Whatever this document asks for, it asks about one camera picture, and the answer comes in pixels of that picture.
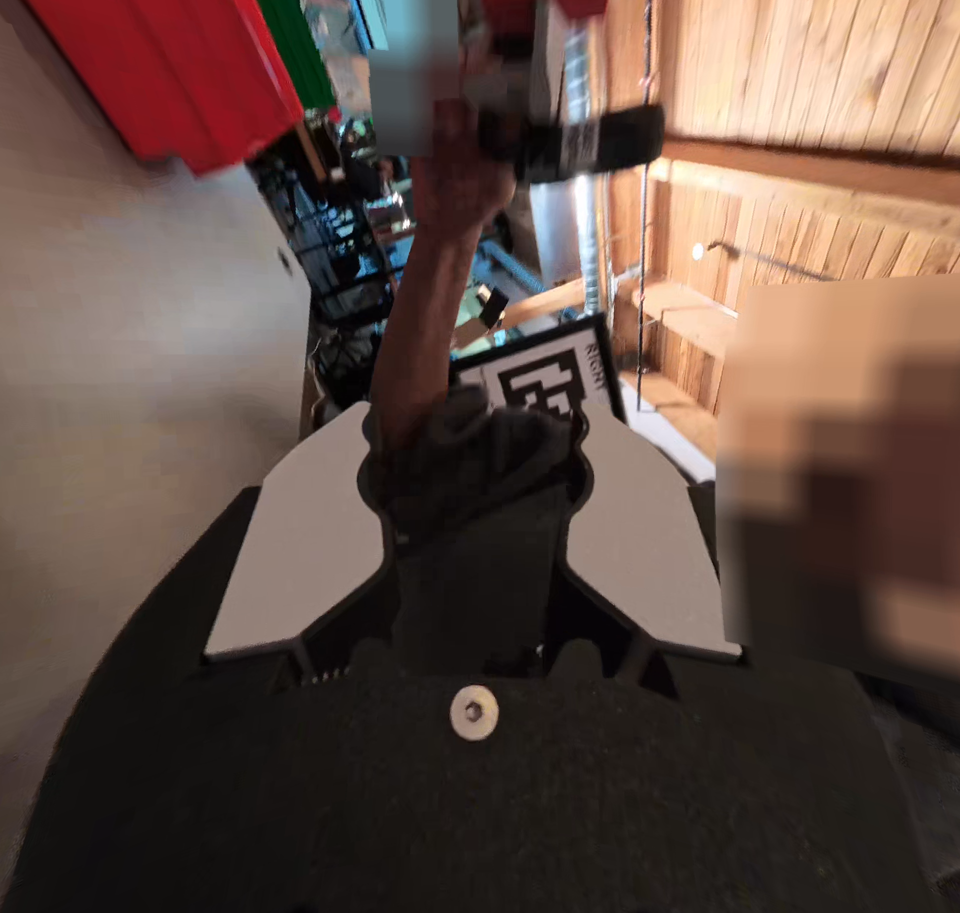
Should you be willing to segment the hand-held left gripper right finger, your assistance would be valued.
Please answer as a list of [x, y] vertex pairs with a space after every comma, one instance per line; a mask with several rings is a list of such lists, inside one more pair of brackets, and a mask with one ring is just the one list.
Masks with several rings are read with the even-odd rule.
[[670, 652], [739, 659], [686, 478], [617, 418], [586, 418], [579, 450], [589, 486], [567, 532], [573, 575]]

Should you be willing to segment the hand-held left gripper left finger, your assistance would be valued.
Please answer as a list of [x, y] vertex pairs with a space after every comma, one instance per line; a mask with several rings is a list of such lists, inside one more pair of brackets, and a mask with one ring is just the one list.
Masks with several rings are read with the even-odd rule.
[[288, 650], [311, 662], [306, 637], [385, 570], [382, 518], [364, 497], [370, 404], [356, 403], [300, 442], [265, 477], [208, 636], [225, 661]]

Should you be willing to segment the red plastic bin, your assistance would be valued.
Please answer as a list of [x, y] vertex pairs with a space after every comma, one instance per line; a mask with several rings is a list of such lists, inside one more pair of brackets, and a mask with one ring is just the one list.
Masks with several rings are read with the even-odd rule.
[[141, 161], [215, 173], [304, 119], [257, 0], [24, 1]]

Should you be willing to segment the person's right forearm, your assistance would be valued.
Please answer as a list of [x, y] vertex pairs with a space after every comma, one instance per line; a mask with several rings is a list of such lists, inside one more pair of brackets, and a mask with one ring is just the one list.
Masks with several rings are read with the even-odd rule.
[[423, 221], [376, 358], [370, 416], [383, 451], [406, 448], [447, 399], [450, 344], [483, 221]]

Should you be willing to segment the person's right hand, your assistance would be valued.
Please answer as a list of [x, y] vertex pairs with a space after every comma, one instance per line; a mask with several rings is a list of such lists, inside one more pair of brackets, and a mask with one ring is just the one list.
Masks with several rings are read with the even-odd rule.
[[476, 112], [460, 100], [435, 105], [425, 154], [410, 160], [416, 232], [478, 240], [516, 190], [510, 164], [479, 147]]

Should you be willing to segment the printed marker board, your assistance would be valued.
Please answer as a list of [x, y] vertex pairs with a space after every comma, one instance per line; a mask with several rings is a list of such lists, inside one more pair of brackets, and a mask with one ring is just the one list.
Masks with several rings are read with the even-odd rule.
[[450, 362], [450, 385], [484, 391], [493, 409], [533, 410], [571, 420], [589, 403], [627, 416], [607, 321], [582, 316]]

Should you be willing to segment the green box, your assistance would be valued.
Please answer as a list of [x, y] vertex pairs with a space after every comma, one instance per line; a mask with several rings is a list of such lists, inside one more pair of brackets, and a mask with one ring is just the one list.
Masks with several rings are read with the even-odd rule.
[[301, 106], [306, 111], [322, 114], [338, 108], [327, 67], [300, 0], [257, 0], [257, 3]]

